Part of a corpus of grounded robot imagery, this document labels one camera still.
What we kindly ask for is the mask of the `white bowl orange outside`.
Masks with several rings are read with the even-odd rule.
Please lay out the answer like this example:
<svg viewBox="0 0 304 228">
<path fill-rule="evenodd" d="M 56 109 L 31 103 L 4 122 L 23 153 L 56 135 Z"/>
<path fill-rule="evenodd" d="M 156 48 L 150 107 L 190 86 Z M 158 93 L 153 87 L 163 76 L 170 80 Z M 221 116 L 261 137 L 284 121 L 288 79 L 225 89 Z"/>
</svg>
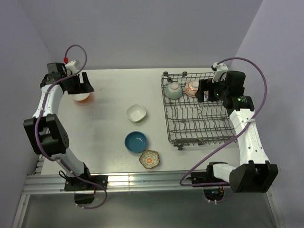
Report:
<svg viewBox="0 0 304 228">
<path fill-rule="evenodd" d="M 83 102 L 86 102 L 90 98 L 90 95 L 91 95 L 90 93 L 75 94 L 75 95 L 72 95 L 72 98 L 76 102 L 83 103 Z"/>
</svg>

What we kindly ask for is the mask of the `orange floral patterned bowl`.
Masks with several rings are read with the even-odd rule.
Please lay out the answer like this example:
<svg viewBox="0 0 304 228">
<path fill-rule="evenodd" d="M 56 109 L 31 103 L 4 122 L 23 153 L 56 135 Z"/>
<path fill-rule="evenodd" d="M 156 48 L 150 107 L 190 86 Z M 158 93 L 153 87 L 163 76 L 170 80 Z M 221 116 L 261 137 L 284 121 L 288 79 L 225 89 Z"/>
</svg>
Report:
<svg viewBox="0 0 304 228">
<path fill-rule="evenodd" d="M 199 81 L 190 81 L 185 85 L 185 93 L 190 97 L 196 97 L 195 94 L 199 88 Z"/>
</svg>

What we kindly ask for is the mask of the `pale green ceramic bowl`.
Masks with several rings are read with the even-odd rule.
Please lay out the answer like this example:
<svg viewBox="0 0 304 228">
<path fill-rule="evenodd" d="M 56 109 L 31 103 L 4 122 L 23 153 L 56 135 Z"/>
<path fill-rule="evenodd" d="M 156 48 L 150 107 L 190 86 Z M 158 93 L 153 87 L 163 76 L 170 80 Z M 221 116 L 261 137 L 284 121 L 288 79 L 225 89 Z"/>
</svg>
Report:
<svg viewBox="0 0 304 228">
<path fill-rule="evenodd" d="M 169 99 L 179 99 L 182 96 L 183 90 L 178 83 L 173 82 L 166 86 L 164 93 Z"/>
</svg>

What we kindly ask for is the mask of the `brown patterned ceramic bowl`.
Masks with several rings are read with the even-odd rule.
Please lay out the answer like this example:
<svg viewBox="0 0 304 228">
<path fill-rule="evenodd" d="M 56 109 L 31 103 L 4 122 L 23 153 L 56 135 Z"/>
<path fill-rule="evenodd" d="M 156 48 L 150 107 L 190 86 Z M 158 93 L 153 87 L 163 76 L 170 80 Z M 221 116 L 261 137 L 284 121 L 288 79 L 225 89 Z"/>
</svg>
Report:
<svg viewBox="0 0 304 228">
<path fill-rule="evenodd" d="M 205 101 L 209 101 L 209 92 L 208 91 L 205 91 L 204 92 L 204 97 L 205 97 Z"/>
</svg>

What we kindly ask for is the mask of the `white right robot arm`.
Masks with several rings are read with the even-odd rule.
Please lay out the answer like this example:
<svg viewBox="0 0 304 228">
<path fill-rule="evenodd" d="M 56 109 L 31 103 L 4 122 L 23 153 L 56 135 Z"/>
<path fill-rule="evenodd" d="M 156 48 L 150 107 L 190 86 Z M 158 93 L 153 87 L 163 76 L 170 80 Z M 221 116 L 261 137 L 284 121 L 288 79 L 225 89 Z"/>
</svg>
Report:
<svg viewBox="0 0 304 228">
<path fill-rule="evenodd" d="M 278 175 L 278 166 L 269 161 L 259 139 L 252 98 L 244 95 L 245 78 L 243 72 L 227 71 L 219 81 L 199 81 L 195 96 L 202 103 L 205 92 L 208 92 L 208 101 L 222 102 L 238 136 L 240 152 L 238 167 L 225 162 L 210 162 L 205 176 L 210 185 L 227 182 L 234 193 L 265 193 Z"/>
</svg>

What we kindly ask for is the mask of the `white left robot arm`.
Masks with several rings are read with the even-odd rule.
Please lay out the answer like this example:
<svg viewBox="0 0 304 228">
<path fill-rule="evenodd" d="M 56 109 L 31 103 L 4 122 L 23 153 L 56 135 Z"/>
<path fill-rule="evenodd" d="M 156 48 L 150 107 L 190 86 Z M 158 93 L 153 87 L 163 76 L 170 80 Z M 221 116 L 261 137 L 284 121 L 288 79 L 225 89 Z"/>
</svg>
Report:
<svg viewBox="0 0 304 228">
<path fill-rule="evenodd" d="M 57 114 L 64 93 L 75 101 L 86 101 L 94 91 L 87 73 L 69 76 L 80 69 L 77 60 L 49 63 L 48 73 L 40 83 L 41 99 L 32 118 L 24 120 L 23 126 L 34 152 L 56 161 L 68 177 L 76 177 L 76 185 L 86 190 L 92 186 L 89 169 L 69 148 L 69 137 Z"/>
</svg>

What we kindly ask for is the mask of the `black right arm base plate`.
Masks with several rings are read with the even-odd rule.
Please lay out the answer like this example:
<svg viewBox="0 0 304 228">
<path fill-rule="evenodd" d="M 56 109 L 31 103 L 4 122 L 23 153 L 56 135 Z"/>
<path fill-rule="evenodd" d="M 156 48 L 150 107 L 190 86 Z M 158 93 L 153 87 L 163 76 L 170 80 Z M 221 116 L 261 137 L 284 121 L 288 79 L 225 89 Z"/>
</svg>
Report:
<svg viewBox="0 0 304 228">
<path fill-rule="evenodd" d="M 229 186 L 228 182 L 213 177 L 207 171 L 192 172 L 190 180 L 193 187 Z"/>
</svg>

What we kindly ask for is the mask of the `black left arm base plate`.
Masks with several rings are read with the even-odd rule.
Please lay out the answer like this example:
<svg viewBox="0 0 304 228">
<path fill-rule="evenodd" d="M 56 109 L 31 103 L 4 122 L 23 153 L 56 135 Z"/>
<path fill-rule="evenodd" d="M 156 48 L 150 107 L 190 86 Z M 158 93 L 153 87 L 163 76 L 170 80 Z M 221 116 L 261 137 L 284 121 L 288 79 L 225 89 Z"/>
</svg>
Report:
<svg viewBox="0 0 304 228">
<path fill-rule="evenodd" d="M 68 177 L 64 186 L 64 191 L 89 191 L 106 189 L 108 184 L 108 176 L 93 175 L 89 181 L 97 184 L 98 186 L 83 182 L 76 177 Z"/>
</svg>

